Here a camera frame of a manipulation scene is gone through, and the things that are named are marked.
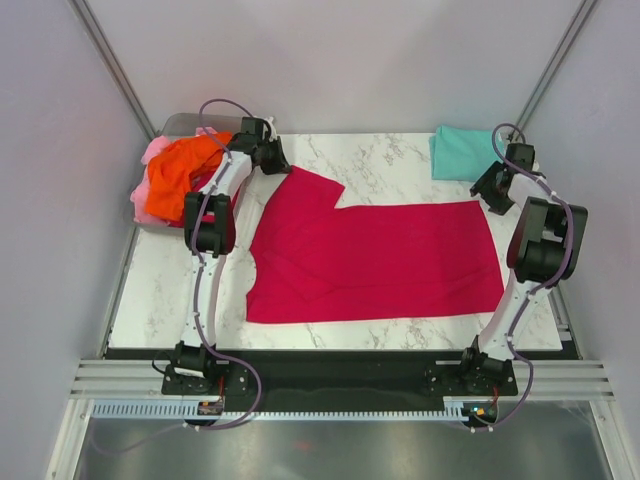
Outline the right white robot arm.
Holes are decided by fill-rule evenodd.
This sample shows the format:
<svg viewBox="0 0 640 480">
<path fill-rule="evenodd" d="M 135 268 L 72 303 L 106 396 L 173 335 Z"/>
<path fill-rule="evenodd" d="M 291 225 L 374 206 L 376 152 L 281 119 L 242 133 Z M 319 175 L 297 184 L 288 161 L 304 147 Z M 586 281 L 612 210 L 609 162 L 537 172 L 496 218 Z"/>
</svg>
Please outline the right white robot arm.
<svg viewBox="0 0 640 480">
<path fill-rule="evenodd" d="M 489 323 L 463 352 L 460 386 L 473 394 L 517 393 L 516 342 L 540 302 L 575 271 L 588 210 L 560 199 L 543 175 L 495 162 L 471 187 L 493 213 L 516 205 L 520 216 L 506 265 L 507 285 Z"/>
</svg>

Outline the crimson red t shirt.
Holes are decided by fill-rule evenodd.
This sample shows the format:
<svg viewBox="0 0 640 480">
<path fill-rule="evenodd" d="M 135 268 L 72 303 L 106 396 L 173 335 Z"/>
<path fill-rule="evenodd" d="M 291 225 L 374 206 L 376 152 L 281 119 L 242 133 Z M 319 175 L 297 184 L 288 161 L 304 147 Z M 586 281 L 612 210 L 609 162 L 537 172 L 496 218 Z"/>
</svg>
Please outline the crimson red t shirt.
<svg viewBox="0 0 640 480">
<path fill-rule="evenodd" d="M 246 296 L 257 324 L 490 313 L 503 279 L 476 201 L 339 207 L 343 185 L 294 168 L 267 202 Z"/>
</svg>

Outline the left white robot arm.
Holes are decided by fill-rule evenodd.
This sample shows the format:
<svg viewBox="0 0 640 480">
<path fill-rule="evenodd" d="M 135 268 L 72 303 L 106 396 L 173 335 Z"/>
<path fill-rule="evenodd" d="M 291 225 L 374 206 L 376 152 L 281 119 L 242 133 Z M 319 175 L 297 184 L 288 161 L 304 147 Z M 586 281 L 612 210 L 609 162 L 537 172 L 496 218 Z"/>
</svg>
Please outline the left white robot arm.
<svg viewBox="0 0 640 480">
<path fill-rule="evenodd" d="M 230 360 L 215 349 L 215 313 L 221 276 L 236 243 L 236 209 L 255 169 L 265 175 L 291 171 L 279 135 L 234 135 L 204 190 L 185 197 L 184 237 L 193 260 L 192 306 L 164 369 L 164 395 L 224 391 L 219 384 Z"/>
</svg>

